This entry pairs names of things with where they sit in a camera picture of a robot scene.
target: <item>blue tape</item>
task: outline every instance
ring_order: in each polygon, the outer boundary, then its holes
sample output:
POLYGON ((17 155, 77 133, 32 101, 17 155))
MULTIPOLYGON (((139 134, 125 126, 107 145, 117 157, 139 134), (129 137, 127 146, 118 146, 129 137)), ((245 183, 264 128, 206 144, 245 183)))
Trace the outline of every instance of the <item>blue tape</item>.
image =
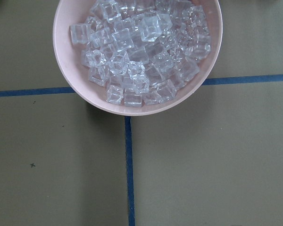
POLYGON ((203 86, 283 81, 283 74, 206 79, 203 86))
POLYGON ((0 97, 31 96, 31 95, 46 95, 46 94, 60 94, 60 93, 75 93, 75 91, 71 87, 10 90, 10 91, 0 91, 0 97))
POLYGON ((125 140, 126 140, 126 168, 127 168, 127 189, 128 189, 128 221, 129 221, 129 226, 135 226, 132 131, 131 131, 130 116, 125 116, 125 140))

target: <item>bowl rim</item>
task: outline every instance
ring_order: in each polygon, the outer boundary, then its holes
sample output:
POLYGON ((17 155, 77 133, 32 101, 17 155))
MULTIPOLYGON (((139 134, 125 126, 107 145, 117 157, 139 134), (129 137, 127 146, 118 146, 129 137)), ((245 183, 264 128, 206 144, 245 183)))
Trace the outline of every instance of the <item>bowl rim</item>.
POLYGON ((162 111, 165 111, 165 110, 168 110, 178 104, 180 104, 181 102, 183 102, 184 100, 186 100, 189 96, 191 96, 202 84, 203 82, 207 79, 207 77, 209 76, 209 74, 211 73, 215 63, 216 63, 216 60, 217 60, 217 57, 218 57, 218 54, 219 54, 219 51, 220 51, 220 48, 221 48, 221 42, 222 42, 222 37, 223 37, 223 19, 222 19, 222 12, 221 12, 221 8, 220 8, 220 4, 219 4, 219 1, 218 0, 214 0, 215 3, 216 3, 216 7, 217 7, 217 15, 218 15, 218 22, 220 24, 220 28, 219 28, 219 31, 218 31, 218 40, 217 40, 217 45, 216 45, 216 51, 215 51, 215 54, 213 55, 212 57, 212 62, 209 66, 209 68, 207 69, 206 73, 204 76, 201 77, 200 81, 197 83, 197 85, 191 89, 188 93, 186 93, 183 97, 181 97, 180 99, 168 104, 168 105, 165 105, 161 108, 157 108, 157 109, 154 109, 154 110, 150 110, 150 111, 140 111, 140 112, 127 112, 127 111, 117 111, 115 109, 109 109, 109 108, 105 108, 105 107, 102 107, 101 105, 98 105, 96 104, 95 102, 89 100, 85 95, 83 95, 79 89, 77 89, 73 84, 72 82, 68 79, 68 77, 66 76, 66 73, 65 73, 65 70, 64 68, 62 67, 61 65, 61 62, 60 62, 60 58, 58 56, 58 51, 57 51, 57 34, 55 32, 56 30, 56 27, 57 27, 57 23, 58 23, 58 20, 57 20, 57 17, 58 17, 58 14, 61 10, 61 7, 62 7, 62 3, 64 2, 64 0, 60 0, 59 1, 59 4, 58 4, 58 7, 57 7, 57 10, 56 10, 56 13, 55 13, 55 16, 54 16, 54 23, 53 23, 53 35, 52 35, 52 39, 53 39, 53 49, 54 49, 54 53, 55 53, 55 57, 56 57, 56 61, 58 63, 58 66, 60 68, 60 71, 62 72, 63 74, 63 77, 65 78, 65 80, 67 81, 67 83, 70 85, 70 87, 80 96, 82 97, 85 101, 87 101, 88 103, 90 103, 91 105, 103 110, 103 111, 106 111, 106 112, 109 112, 109 113, 113 113, 113 114, 118 114, 118 115, 123 115, 123 116, 145 116, 145 115, 151 115, 151 114, 155 114, 155 113, 159 113, 159 112, 162 112, 162 111))

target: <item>pink bowl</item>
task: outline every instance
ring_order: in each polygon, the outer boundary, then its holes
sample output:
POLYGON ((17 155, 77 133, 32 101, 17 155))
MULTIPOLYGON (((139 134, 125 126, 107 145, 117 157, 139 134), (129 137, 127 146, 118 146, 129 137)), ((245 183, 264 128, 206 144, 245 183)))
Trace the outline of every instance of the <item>pink bowl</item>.
POLYGON ((82 23, 88 16, 88 9, 95 0, 60 0, 54 25, 53 46, 56 59, 69 85, 87 102, 104 111, 128 116, 148 115, 167 110, 192 95, 211 72, 222 39, 222 17, 218 0, 192 0, 201 4, 207 15, 208 26, 212 37, 211 53, 200 64, 200 72, 177 92, 176 98, 164 104, 145 105, 141 108, 113 105, 106 102, 106 89, 88 81, 88 69, 80 63, 80 48, 71 43, 69 26, 82 23))

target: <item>pile of clear cubes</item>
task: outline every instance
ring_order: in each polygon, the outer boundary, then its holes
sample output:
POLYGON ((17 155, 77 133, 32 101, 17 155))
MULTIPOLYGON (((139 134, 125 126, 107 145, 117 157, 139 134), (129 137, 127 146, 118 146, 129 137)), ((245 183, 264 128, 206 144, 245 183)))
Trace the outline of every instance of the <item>pile of clear cubes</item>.
POLYGON ((109 103, 128 107, 174 99, 210 53, 203 8, 188 0, 97 0, 70 31, 86 46, 89 80, 107 89, 109 103))

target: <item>bowl of ice cubes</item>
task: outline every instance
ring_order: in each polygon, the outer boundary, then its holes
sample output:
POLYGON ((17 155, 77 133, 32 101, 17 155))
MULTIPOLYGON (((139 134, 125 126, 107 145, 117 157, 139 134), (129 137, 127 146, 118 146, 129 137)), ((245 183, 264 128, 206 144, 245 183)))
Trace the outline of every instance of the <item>bowl of ice cubes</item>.
POLYGON ((70 86, 110 113, 167 110, 211 72, 222 39, 218 0, 60 0, 53 26, 70 86))

